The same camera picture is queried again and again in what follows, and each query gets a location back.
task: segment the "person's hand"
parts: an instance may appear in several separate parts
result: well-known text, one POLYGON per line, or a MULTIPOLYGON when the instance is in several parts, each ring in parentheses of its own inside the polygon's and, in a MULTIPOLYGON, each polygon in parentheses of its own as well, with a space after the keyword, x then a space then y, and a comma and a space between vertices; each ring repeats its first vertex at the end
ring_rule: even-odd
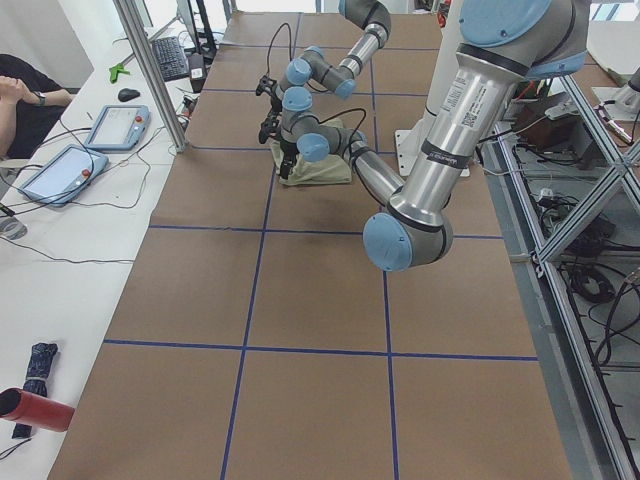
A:
POLYGON ((0 76, 0 99, 3 101, 18 103, 30 93, 22 80, 0 76))

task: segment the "keyboard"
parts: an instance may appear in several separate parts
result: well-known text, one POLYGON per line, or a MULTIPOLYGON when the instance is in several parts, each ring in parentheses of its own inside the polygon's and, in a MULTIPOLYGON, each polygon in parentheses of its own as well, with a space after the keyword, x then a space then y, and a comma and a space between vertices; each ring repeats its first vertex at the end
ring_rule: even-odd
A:
POLYGON ((189 64, 178 37, 158 38, 151 42, 165 82, 189 76, 189 64))

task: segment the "white table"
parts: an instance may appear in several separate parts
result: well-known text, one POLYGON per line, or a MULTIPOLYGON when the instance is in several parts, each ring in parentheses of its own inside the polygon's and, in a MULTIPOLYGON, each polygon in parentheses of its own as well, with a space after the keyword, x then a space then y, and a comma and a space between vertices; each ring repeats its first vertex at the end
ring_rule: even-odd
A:
MULTIPOLYGON (((135 60, 126 65, 131 75, 120 75, 109 83, 108 67, 122 61, 131 52, 127 41, 114 43, 104 63, 98 67, 64 113, 67 128, 89 127, 103 105, 117 104, 121 88, 135 88, 141 96, 131 104, 147 105, 150 124, 140 144, 162 126, 153 97, 135 60)), ((176 109, 183 92, 191 91, 188 79, 169 82, 169 94, 176 109)), ((50 136, 63 132, 58 124, 50 136)), ((30 163, 44 164, 69 143, 66 136, 42 147, 30 163)), ((149 217, 158 201, 173 163, 175 149, 162 130, 141 155, 151 165, 139 203, 129 210, 110 206, 63 208, 46 207, 19 218, 28 226, 28 234, 18 240, 56 258, 135 259, 149 217)), ((110 165, 129 154, 110 154, 110 165)), ((78 202, 110 202, 132 205, 140 190, 147 166, 137 157, 127 166, 117 167, 98 177, 84 190, 78 202)), ((14 185, 22 184, 34 170, 23 172, 14 185)), ((10 189, 2 202, 11 206, 26 199, 10 189)), ((34 205, 15 207, 16 212, 34 205)), ((112 314, 120 298, 131 264, 72 265, 53 262, 0 241, 0 390, 22 387, 31 346, 38 342, 55 342, 60 348, 47 387, 49 397, 76 406, 102 343, 112 314)), ((0 450, 17 443, 11 440, 13 422, 0 421, 0 450)), ((0 462, 0 478, 16 480, 45 479, 55 461, 64 434, 34 430, 33 440, 0 462)))

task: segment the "tablet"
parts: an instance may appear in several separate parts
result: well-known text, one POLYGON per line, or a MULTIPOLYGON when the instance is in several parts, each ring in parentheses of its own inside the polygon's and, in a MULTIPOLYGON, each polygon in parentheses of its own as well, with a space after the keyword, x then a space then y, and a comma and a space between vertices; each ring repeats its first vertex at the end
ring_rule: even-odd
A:
POLYGON ((61 207, 100 175, 108 162, 100 152, 68 145, 18 190, 31 200, 61 207))
POLYGON ((105 105, 84 144, 98 152, 131 150, 148 123, 149 109, 144 105, 105 105))

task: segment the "black mouse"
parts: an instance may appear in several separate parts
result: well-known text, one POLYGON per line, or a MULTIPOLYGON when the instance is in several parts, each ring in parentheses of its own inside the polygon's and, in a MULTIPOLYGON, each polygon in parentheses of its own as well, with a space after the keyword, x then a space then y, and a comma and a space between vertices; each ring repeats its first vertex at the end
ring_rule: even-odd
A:
POLYGON ((140 92, 134 90, 133 88, 123 88, 118 92, 118 100, 121 102, 128 102, 129 100, 133 100, 134 98, 138 98, 140 96, 140 92))

